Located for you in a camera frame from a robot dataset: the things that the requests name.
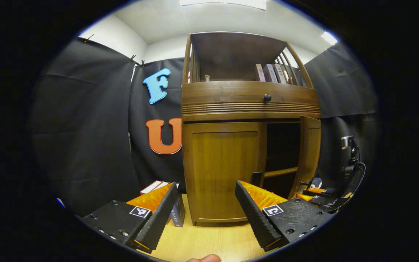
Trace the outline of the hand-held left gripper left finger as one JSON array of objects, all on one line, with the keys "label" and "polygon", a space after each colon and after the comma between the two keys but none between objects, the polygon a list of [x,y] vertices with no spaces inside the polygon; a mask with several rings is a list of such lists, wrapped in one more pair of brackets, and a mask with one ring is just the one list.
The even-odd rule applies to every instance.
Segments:
[{"label": "hand-held left gripper left finger", "polygon": [[128,202],[112,200],[86,216],[76,217],[113,242],[150,254],[158,246],[179,195],[177,184],[171,182]]}]

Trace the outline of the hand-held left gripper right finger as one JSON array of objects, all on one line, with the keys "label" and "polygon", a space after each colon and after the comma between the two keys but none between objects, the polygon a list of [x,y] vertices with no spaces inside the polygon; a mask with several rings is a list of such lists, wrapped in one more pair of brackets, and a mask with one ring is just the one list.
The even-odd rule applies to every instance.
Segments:
[{"label": "hand-held left gripper right finger", "polygon": [[264,251],[297,242],[334,217],[303,198],[286,200],[240,180],[235,196]]}]

